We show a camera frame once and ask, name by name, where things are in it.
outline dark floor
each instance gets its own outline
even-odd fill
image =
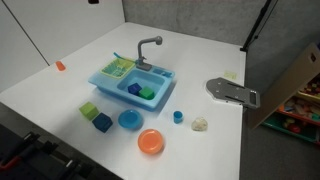
[[[320,180],[320,146],[264,126],[250,130],[247,127],[246,114],[243,119],[241,180]],[[90,161],[1,103],[0,123],[20,136],[29,131],[39,133],[43,140],[58,143],[58,150],[65,155]],[[97,165],[92,179],[114,179],[112,177],[108,171]]]
[[[320,179],[320,146],[264,126],[250,130],[243,119],[241,180]]]

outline white wall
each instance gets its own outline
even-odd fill
[[[0,1],[0,92],[47,67]]]
[[[121,0],[4,0],[52,64],[124,23]]]

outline orange bowl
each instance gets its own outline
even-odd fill
[[[156,154],[163,147],[162,135],[155,129],[144,130],[138,138],[138,146],[146,154]]]

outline blue bowl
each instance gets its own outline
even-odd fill
[[[136,130],[142,127],[142,117],[138,111],[129,109],[120,114],[118,123],[123,128]]]

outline blue cup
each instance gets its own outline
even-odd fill
[[[183,120],[183,114],[182,114],[182,112],[180,112],[180,111],[175,111],[175,112],[173,113],[173,121],[174,121],[174,123],[179,124],[179,123],[182,122],[182,120]]]

